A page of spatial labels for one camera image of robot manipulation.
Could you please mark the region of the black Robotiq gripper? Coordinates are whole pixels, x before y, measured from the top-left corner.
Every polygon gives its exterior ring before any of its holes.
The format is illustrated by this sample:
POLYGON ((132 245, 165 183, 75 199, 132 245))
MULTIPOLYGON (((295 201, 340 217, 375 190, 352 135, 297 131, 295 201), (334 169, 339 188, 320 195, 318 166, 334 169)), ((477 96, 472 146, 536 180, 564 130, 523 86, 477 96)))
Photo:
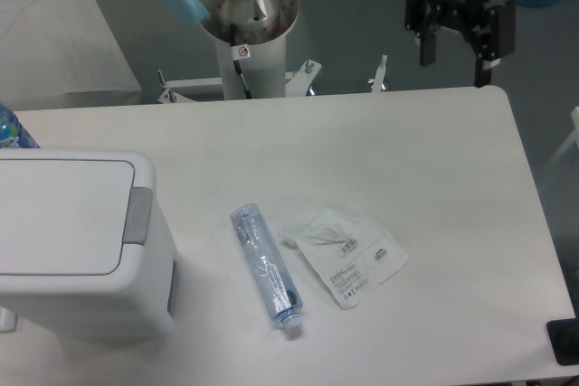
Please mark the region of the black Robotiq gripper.
POLYGON ((441 28, 463 36, 476 56, 474 86, 489 85, 492 69, 515 50, 516 5, 489 0, 406 0, 404 26, 419 41, 420 65, 436 60, 441 28))

